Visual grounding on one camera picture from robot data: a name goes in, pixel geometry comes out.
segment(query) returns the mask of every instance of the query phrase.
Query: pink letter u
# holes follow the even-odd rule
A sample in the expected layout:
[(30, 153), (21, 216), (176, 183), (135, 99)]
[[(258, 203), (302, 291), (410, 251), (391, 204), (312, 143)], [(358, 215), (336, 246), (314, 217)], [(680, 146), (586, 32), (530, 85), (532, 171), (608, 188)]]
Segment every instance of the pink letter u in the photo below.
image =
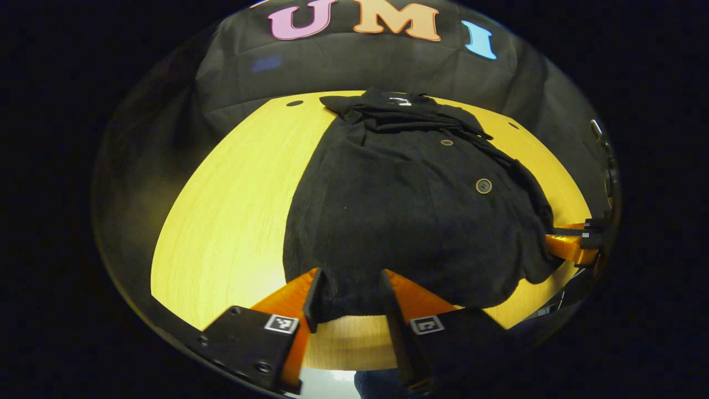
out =
[(280, 40), (293, 40), (314, 35), (330, 25), (330, 5), (337, 0), (315, 0), (308, 3), (313, 9), (313, 23), (303, 28), (293, 27), (293, 13), (298, 6), (276, 11), (268, 16), (271, 20), (273, 37)]

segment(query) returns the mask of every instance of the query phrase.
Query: black shirt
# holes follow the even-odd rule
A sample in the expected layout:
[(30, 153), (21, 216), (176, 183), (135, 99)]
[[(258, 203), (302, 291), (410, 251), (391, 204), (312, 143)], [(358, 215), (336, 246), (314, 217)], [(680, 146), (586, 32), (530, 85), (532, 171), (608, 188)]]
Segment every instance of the black shirt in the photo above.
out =
[(320, 101), (338, 117), (293, 196), (283, 257), (287, 281), (323, 269), (318, 322), (382, 315), (383, 268), (448, 302), (491, 307), (559, 267), (541, 187), (474, 115), (376, 89)]

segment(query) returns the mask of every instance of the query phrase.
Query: denim jeans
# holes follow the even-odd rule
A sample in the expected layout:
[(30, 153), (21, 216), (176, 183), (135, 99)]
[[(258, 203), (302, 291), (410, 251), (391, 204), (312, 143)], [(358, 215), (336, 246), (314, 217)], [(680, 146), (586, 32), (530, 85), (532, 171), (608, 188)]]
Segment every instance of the denim jeans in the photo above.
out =
[(409, 393), (398, 379), (398, 369), (358, 371), (354, 373), (354, 386), (362, 399), (419, 399), (421, 395)]

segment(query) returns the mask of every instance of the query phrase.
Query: screw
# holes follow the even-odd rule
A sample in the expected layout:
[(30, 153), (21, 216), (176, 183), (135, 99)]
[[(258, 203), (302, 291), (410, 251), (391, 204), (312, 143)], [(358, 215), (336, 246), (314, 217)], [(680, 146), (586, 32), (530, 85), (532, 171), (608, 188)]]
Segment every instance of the screw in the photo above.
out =
[(271, 372), (271, 365), (266, 363), (265, 361), (261, 361), (258, 364), (256, 364), (256, 369), (263, 374), (268, 374)]

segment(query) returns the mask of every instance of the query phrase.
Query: fisheye lens view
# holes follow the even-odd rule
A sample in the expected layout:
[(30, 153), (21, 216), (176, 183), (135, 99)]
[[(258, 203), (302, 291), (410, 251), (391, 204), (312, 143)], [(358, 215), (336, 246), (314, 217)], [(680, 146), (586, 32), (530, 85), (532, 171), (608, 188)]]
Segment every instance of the fisheye lens view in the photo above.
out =
[(612, 263), (618, 163), (547, 56), (450, 0), (265, 0), (103, 131), (94, 238), (170, 348), (273, 398), (451, 398)]

